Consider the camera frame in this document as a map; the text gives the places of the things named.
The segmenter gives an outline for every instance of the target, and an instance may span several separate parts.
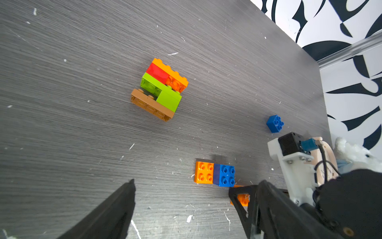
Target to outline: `lego structure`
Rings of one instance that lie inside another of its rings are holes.
[[[141,88],[153,96],[146,95],[141,89],[134,89],[131,102],[166,122],[174,117],[182,99],[180,93],[187,86],[185,77],[155,58],[141,80]]]

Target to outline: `red lego brick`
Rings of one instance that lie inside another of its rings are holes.
[[[164,70],[162,70],[160,67],[158,67],[154,63],[151,63],[151,65],[149,66],[146,72],[147,74],[154,77],[155,79],[157,79],[164,85],[166,84],[167,80],[170,77],[169,74],[167,74]]]

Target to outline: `blue duplo brick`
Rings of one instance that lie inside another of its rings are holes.
[[[233,187],[235,185],[235,167],[215,164],[213,183],[220,187]]]
[[[281,117],[278,115],[272,115],[267,121],[267,126],[272,133],[278,133],[282,130],[284,122],[281,121]]]

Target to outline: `lego brick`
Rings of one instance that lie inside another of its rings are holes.
[[[163,85],[157,79],[145,73],[142,76],[141,87],[157,97],[157,102],[175,112],[182,96],[171,87]]]
[[[238,200],[241,203],[242,206],[248,206],[249,203],[249,194],[238,194]]]
[[[141,87],[145,90],[147,90],[148,92],[150,92],[151,94],[153,94],[154,96],[158,97],[159,94],[164,90],[164,89],[167,89],[169,90],[169,88],[167,86],[165,86],[164,84],[162,84],[160,81],[158,81],[157,79],[155,79],[154,77],[152,77],[151,75],[149,75],[148,73],[145,73],[143,76],[142,76],[142,80],[141,80]]]
[[[220,187],[233,187],[235,185],[235,167],[215,164],[213,183]]]
[[[163,121],[169,121],[174,117],[174,112],[159,104],[152,96],[147,96],[141,89],[134,89],[131,93],[131,102],[155,115]]]
[[[154,63],[151,63],[146,72],[164,85],[170,77],[169,74],[167,74],[164,70],[162,70]]]
[[[141,81],[141,87],[151,94],[155,95],[156,97],[159,96],[159,94],[164,91],[166,92],[169,96],[174,98],[176,101],[180,101],[182,96],[180,96],[179,92],[175,92],[171,90],[171,87],[165,86],[162,84],[160,81],[149,75],[148,73],[145,73],[142,76],[142,81]]]
[[[180,103],[180,99],[175,99],[170,94],[168,94],[166,91],[162,91],[157,98],[157,102],[159,104],[165,106],[169,110],[175,112],[176,109],[178,108],[179,103]]]
[[[214,164],[196,162],[194,182],[198,184],[212,184],[214,177]]]
[[[166,82],[166,85],[171,86],[173,90],[179,91],[180,93],[187,88],[188,81],[187,78],[181,77],[178,72],[171,70],[171,67],[163,64],[161,59],[154,59],[152,61],[159,68],[164,70],[167,74],[169,74],[169,79]]]
[[[278,115],[272,115],[267,121],[267,126],[272,133],[278,133],[282,130],[284,122],[281,121],[281,117]]]

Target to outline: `lime green lego brick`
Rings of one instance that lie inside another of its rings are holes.
[[[175,112],[180,103],[180,99],[182,98],[180,95],[177,95],[177,96],[179,97],[174,98],[170,94],[168,94],[166,91],[162,91],[157,98],[157,102],[163,105],[164,107],[168,108],[172,112]]]
[[[156,97],[159,96],[162,90],[168,90],[162,82],[147,73],[142,76],[141,87]]]
[[[172,112],[178,108],[182,96],[148,73],[142,76],[141,87],[157,97],[157,102]]]

